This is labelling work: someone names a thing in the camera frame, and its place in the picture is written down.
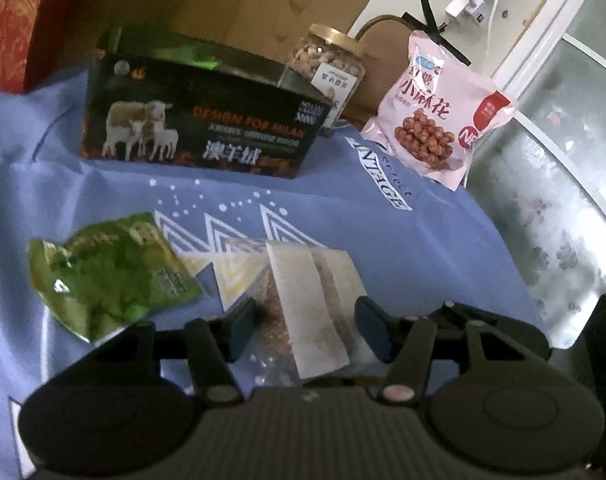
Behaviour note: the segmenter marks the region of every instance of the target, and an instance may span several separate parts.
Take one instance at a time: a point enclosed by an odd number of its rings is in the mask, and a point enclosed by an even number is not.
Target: white label
[[[309,379],[350,364],[327,309],[311,249],[303,244],[268,242],[267,252],[298,376]]]
[[[351,137],[345,137],[345,140],[356,150],[361,166],[369,173],[369,176],[374,180],[378,189],[387,198],[389,203],[401,211],[411,211],[412,208],[407,205],[403,195],[397,192],[396,188],[387,179],[387,175],[378,161],[378,155],[371,148],[359,144]]]
[[[357,82],[358,79],[353,75],[343,72],[343,70],[339,70],[329,63],[321,63],[312,78],[312,85],[334,103],[334,107],[327,114],[327,119],[323,123],[323,126],[329,128],[334,124],[336,116],[342,110],[347,97]]]

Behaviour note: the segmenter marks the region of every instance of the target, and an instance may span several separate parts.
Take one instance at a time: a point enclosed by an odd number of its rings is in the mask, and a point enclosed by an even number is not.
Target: plastic jar
[[[321,132],[327,135],[365,75],[359,61],[364,46],[338,30],[313,24],[298,40],[289,60],[291,66],[320,90],[334,108],[327,115]]]

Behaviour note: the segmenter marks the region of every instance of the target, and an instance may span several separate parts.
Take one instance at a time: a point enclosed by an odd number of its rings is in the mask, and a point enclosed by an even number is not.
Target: glass door
[[[552,345],[569,348],[606,293],[606,0],[585,0],[561,34],[516,120],[478,146],[467,188]]]

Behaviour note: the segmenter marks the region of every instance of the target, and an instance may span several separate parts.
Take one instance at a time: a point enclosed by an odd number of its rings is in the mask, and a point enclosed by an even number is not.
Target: snack bag
[[[295,242],[225,242],[228,263],[252,277],[247,293],[259,304],[256,384],[370,374],[378,362],[354,322],[356,299],[367,293],[349,254]]]
[[[89,225],[61,245],[30,240],[28,262],[52,314],[89,342],[202,295],[150,213]]]
[[[472,142],[506,124],[516,101],[475,74],[424,33],[409,41],[407,70],[361,135],[404,166],[456,190],[472,161]]]

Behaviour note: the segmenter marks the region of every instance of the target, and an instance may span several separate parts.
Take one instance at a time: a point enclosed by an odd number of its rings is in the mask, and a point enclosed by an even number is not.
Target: red gift box
[[[70,0],[0,0],[0,91],[24,93],[56,67]]]

